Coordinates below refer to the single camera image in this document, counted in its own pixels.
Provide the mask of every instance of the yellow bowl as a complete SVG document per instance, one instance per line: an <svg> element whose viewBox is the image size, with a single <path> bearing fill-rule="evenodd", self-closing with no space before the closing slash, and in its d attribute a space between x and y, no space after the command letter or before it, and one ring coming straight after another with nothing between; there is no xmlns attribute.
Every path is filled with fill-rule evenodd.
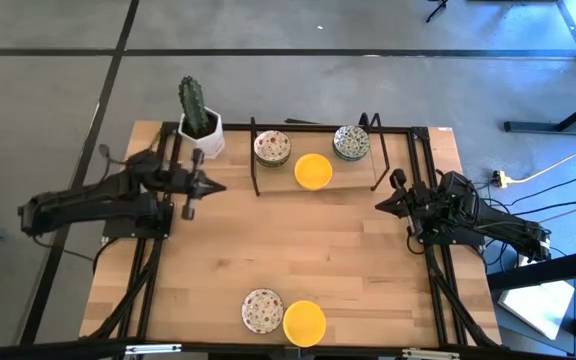
<svg viewBox="0 0 576 360"><path fill-rule="evenodd" d="M319 154L306 154L295 164L295 178L308 190L319 190L332 179L330 161Z"/></svg>
<svg viewBox="0 0 576 360"><path fill-rule="evenodd" d="M284 333L299 347L317 345L326 332L326 316L319 305L300 300L290 305L284 314Z"/></svg>

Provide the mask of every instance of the potted cactus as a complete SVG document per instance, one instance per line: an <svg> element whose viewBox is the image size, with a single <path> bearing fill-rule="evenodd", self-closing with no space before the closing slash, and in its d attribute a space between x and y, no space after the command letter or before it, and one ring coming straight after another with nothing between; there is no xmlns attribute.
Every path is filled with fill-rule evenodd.
<svg viewBox="0 0 576 360"><path fill-rule="evenodd" d="M184 139L201 149L205 157L214 159L224 149L221 115L204 106L201 85L186 76L179 84L179 101L184 110L179 121L179 133Z"/></svg>

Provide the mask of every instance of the gray floor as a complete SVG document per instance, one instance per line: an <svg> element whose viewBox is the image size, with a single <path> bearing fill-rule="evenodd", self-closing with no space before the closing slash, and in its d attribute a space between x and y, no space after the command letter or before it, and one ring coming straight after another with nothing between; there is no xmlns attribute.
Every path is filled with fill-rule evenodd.
<svg viewBox="0 0 576 360"><path fill-rule="evenodd" d="M114 47L128 3L0 0L0 46ZM128 46L575 48L554 3L451 0L426 25L433 7L382 0L142 1ZM211 21L217 25L207 26ZM40 191L68 186L108 64L106 57L0 58L0 227L8 233L0 241L0 345L16 341L46 253L19 232L15 208ZM365 111L379 112L387 125L453 127L473 181L495 169L520 178L576 151L576 137L500 129L506 120L557 122L576 110L576 61L561 59L124 58L99 143L119 157L134 121L178 119L176 85L184 75L199 79L208 106L226 122L255 116L267 123L287 117L354 123ZM95 155L88 181L101 175L100 160ZM528 184L491 191L508 202L573 177L576 159ZM512 210L573 199L576 185ZM576 252L576 214L544 225L555 247ZM75 226L67 247L92 255L100 234L99 224ZM76 338L90 281L89 263L63 258L39 341Z"/></svg>

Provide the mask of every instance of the white flower pot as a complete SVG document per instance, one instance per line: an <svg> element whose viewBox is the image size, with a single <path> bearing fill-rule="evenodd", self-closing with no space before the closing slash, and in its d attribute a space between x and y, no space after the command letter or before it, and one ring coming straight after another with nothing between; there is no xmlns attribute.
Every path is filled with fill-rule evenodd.
<svg viewBox="0 0 576 360"><path fill-rule="evenodd" d="M215 131L207 136L202 137L201 139L192 138L183 131L181 128L184 125L184 120L186 118L186 114L181 114L181 119L179 120L179 128L177 131L184 140L190 144L192 144L193 148L199 148L204 152L204 156L206 159L215 159L217 155L226 147L226 142L224 141L224 130L221 126L221 115L219 113L205 107L206 112L213 117L217 118L217 126L215 127Z"/></svg>

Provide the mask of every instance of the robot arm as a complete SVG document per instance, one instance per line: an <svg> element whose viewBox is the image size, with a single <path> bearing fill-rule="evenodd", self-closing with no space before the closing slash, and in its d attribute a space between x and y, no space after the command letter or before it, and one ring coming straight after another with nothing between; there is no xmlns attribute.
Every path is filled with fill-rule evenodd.
<svg viewBox="0 0 576 360"><path fill-rule="evenodd" d="M162 206L156 192L186 194L182 217L194 218L194 202L206 195L226 190L206 177L201 170L204 154L195 149L192 170L171 164L162 169L162 160L144 150L125 162L125 169L97 184L80 189L47 192L33 196L20 206L21 230L37 236L76 222L127 217L137 227L157 227L163 221Z"/></svg>
<svg viewBox="0 0 576 360"><path fill-rule="evenodd" d="M395 192L375 208L407 217L409 235L424 244L482 245L484 235L512 245L530 261L550 259L550 231L489 206L463 175L451 171L436 189L420 182L406 190L404 172L397 169L390 182Z"/></svg>

